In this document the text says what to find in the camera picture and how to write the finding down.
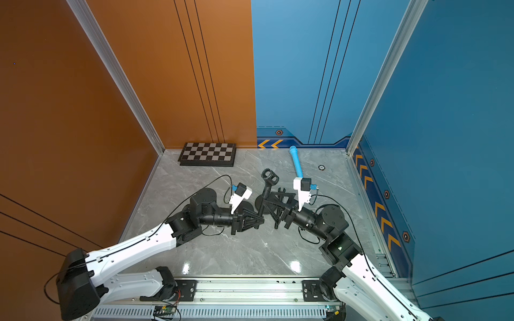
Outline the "black stand pole with clip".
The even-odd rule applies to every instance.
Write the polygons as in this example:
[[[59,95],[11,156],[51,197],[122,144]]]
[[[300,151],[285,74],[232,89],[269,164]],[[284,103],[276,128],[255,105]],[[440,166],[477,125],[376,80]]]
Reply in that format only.
[[[279,177],[271,169],[265,169],[262,171],[261,177],[264,180],[264,189],[261,195],[256,198],[255,207],[258,210],[258,215],[263,217],[265,209],[263,202],[269,197],[272,187],[274,187],[279,182]]]

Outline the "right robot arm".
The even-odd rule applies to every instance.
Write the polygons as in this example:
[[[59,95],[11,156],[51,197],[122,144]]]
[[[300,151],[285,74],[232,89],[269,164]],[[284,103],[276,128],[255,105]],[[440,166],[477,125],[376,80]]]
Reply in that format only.
[[[319,249],[332,265],[319,278],[325,298],[350,306],[366,320],[432,320],[373,265],[360,240],[346,234],[351,223],[341,205],[326,204],[311,211],[300,208],[294,194],[279,191],[262,197],[259,210],[270,214],[277,225],[295,224],[321,240]]]

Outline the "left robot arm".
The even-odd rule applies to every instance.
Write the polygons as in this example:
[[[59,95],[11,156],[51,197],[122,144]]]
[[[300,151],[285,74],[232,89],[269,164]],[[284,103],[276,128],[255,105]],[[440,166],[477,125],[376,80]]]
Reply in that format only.
[[[75,320],[101,304],[127,298],[178,301],[183,292],[168,267],[138,274],[124,270],[190,242],[202,235],[203,226],[226,226],[235,234],[263,224],[264,218],[247,201],[250,195],[234,194],[230,207],[223,208],[216,203],[216,192],[203,188],[181,203],[182,211],[141,235],[101,250],[71,251],[53,276],[61,318]]]

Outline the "light blue toy microphone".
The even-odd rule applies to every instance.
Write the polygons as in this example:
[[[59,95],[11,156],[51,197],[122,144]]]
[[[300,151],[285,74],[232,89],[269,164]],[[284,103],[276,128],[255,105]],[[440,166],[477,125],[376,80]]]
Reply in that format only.
[[[298,157],[298,148],[296,146],[291,146],[289,148],[289,152],[290,152],[290,155],[293,159],[293,164],[294,164],[294,168],[295,168],[295,172],[297,174],[297,177],[298,178],[303,178],[303,170],[302,170],[302,167],[301,167],[301,163],[300,163],[300,160],[299,160],[299,157]]]

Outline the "black white checkerboard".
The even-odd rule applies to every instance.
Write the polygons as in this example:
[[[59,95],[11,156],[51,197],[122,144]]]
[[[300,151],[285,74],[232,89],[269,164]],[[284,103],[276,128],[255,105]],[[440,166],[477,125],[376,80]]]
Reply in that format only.
[[[233,167],[236,151],[232,143],[186,143],[178,162],[181,166]]]

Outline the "right green circuit board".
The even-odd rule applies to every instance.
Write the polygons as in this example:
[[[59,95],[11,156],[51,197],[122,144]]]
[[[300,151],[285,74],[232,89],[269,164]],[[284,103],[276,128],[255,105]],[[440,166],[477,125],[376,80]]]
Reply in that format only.
[[[324,321],[345,321],[347,318],[347,309],[345,304],[338,306],[328,306]]]

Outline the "green circuit board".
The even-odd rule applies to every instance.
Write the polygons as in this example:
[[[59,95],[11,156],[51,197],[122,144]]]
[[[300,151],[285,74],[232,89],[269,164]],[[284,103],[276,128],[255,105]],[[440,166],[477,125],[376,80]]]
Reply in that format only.
[[[153,309],[154,318],[173,319],[177,315],[177,309],[171,305],[157,305]]]
[[[338,306],[328,306],[324,321],[345,321],[347,318],[347,309],[345,304]]]

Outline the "left green circuit board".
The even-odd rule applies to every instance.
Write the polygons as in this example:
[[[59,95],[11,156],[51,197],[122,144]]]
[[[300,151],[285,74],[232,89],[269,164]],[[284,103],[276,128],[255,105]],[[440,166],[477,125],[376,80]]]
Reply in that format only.
[[[154,318],[173,319],[177,315],[177,309],[171,305],[157,305],[153,309]]]

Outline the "aluminium rail frame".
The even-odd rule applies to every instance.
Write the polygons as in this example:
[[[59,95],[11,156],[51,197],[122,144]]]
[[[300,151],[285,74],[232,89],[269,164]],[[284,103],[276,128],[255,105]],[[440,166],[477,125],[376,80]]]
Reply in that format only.
[[[302,318],[324,320],[328,306],[344,304],[325,298],[320,281],[288,277],[175,278],[183,292],[179,301],[143,302],[127,298],[101,304],[87,315],[147,320]],[[154,318],[157,305],[177,309],[173,319]]]

